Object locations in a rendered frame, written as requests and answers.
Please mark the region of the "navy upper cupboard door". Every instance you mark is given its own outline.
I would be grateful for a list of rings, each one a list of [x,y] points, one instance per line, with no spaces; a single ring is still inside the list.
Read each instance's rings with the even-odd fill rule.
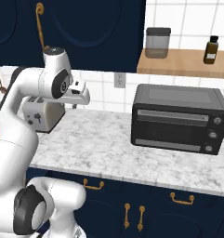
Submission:
[[[64,48],[73,69],[137,70],[146,0],[30,0],[37,3],[45,44]]]
[[[32,66],[32,41],[29,1],[0,0],[0,66]]]

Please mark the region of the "navy lower cupboard door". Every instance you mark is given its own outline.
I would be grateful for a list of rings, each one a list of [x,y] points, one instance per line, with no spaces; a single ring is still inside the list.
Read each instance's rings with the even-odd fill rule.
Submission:
[[[132,222],[125,229],[125,204],[124,201],[111,202],[89,200],[86,197],[84,205],[74,212],[77,223],[83,228],[87,238],[131,238]]]
[[[141,238],[215,238],[223,217],[191,205],[149,203]]]

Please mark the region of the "navy drawer front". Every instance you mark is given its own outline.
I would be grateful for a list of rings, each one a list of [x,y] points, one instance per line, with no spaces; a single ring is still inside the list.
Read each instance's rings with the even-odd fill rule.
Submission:
[[[103,181],[104,187],[101,190],[94,191],[86,188],[87,198],[89,200],[94,199],[106,202],[117,200],[124,201],[125,203],[132,201],[141,202],[146,201],[150,195],[150,189],[146,185],[29,167],[26,172],[26,181],[35,177],[65,179],[79,184],[83,184],[83,180],[87,179],[88,185],[96,187],[99,186],[100,181]]]
[[[180,205],[174,203],[170,198],[170,192],[174,192],[176,194],[176,199],[181,201],[188,201],[190,195],[194,195],[193,205]],[[177,213],[184,212],[185,214],[205,212],[207,214],[224,216],[224,197],[221,196],[152,187],[151,197],[156,205],[160,205],[165,210],[170,209]]]

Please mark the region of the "brown glass bottle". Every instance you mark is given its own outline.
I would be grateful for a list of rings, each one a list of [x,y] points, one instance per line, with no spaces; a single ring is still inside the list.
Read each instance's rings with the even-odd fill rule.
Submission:
[[[214,64],[218,50],[218,36],[211,35],[204,52],[204,64]]]

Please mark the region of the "black toaster oven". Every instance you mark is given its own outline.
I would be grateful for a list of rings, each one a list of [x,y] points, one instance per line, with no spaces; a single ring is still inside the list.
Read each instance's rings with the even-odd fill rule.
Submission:
[[[224,139],[224,97],[217,88],[140,84],[131,143],[217,155]]]

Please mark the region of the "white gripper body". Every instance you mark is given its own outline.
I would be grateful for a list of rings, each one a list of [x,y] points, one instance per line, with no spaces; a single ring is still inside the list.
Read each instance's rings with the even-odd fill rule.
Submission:
[[[66,94],[62,97],[66,103],[87,105],[90,102],[90,94],[87,88],[83,91],[68,89]]]

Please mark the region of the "white toaster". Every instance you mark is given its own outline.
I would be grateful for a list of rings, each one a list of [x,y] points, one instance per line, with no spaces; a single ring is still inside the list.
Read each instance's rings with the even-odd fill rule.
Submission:
[[[36,132],[50,133],[65,114],[63,103],[28,97],[22,104],[24,120]]]

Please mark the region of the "wooden wall shelf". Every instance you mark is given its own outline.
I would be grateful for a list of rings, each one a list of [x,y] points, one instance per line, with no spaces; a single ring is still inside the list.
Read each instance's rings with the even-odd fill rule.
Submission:
[[[214,64],[204,64],[204,51],[169,49],[165,59],[149,59],[142,50],[137,73],[224,79],[224,51],[219,50]]]

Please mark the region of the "navy cupboard door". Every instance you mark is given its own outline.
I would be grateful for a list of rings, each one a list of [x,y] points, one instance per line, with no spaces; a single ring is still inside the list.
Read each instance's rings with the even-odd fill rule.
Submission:
[[[124,201],[111,202],[89,200],[86,197],[84,205],[74,212],[77,223],[83,228],[87,238],[131,238],[132,222],[125,229],[125,204]]]
[[[30,0],[37,3],[45,44],[64,48],[73,69],[137,70],[146,0]]]
[[[141,238],[215,238],[223,217],[191,205],[149,203]]]
[[[32,66],[32,41],[29,1],[0,0],[0,66]]]

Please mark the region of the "grey lidded jar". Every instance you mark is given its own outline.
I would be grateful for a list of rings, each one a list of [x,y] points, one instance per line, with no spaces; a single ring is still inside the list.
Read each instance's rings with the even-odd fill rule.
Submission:
[[[165,59],[168,54],[171,29],[149,27],[146,30],[145,56],[149,59]]]

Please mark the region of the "white wall outlet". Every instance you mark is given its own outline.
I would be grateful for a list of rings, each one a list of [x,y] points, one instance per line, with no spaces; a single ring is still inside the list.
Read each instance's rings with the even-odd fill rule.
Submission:
[[[114,86],[116,88],[125,88],[125,73],[114,74]]]

